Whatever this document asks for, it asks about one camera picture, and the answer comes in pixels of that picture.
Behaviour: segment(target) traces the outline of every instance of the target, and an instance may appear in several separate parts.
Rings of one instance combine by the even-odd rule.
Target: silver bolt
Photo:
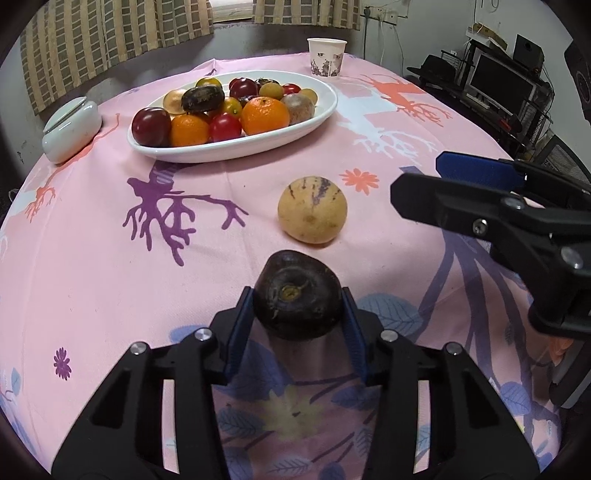
[[[474,220],[474,223],[472,224],[472,231],[477,236],[485,236],[486,232],[488,231],[488,222],[484,220],[484,218]]]
[[[463,352],[464,348],[459,343],[450,342],[445,346],[445,350],[447,351],[447,353],[450,353],[452,355],[459,355]]]
[[[135,342],[129,347],[129,351],[134,355],[140,355],[141,353],[144,353],[147,348],[148,345],[146,345],[144,342]]]
[[[567,265],[573,267],[575,270],[583,268],[583,257],[574,248],[562,247],[560,249],[560,256]]]
[[[209,340],[213,336],[213,332],[209,328],[200,328],[195,332],[195,338],[200,342]]]
[[[523,210],[525,208],[525,203],[515,197],[505,197],[502,202],[509,208],[513,208],[513,210]]]
[[[398,332],[394,330],[382,330],[382,333],[379,334],[379,337],[384,342],[395,342],[396,340],[398,340]]]

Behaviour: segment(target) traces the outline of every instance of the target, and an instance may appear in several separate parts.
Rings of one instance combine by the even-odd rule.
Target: cup rim
[[[334,45],[346,45],[346,40],[339,40],[338,38],[308,38],[308,42],[318,42],[318,43],[332,43]]]

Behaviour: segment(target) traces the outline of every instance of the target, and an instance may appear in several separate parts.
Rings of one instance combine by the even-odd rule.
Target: oval plate
[[[278,72],[275,70],[249,70],[247,72],[232,72],[217,75],[216,78],[221,82],[226,96],[228,96],[229,92],[229,83],[237,77],[246,77],[252,80],[269,78],[278,81],[282,85],[286,83],[295,83],[301,88],[313,89],[318,94],[318,102],[316,103],[314,117],[297,125],[253,135],[251,137],[242,136],[240,138],[235,138],[234,140],[226,140],[219,143],[174,148],[152,148],[139,145],[131,134],[130,125],[129,130],[127,131],[127,140],[129,144],[134,150],[143,155],[174,163],[205,163],[230,160],[231,158],[247,157],[248,155],[254,155],[255,153],[264,152],[291,143],[317,129],[336,110],[338,97],[335,89],[330,85],[327,85],[325,82],[308,77],[307,75],[292,72]],[[177,88],[189,89],[195,86],[195,82]],[[148,106],[162,107],[163,99],[164,95]]]

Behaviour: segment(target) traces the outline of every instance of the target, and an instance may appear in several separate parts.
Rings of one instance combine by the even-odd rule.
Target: white paper cup
[[[335,38],[308,38],[312,75],[338,77],[345,56],[345,40]]]

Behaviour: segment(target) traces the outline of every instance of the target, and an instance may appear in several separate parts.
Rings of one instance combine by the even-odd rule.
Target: checkered curtain
[[[212,32],[209,0],[50,0],[21,35],[33,110],[118,63]]]
[[[359,30],[359,0],[254,0],[255,23],[319,25]]]

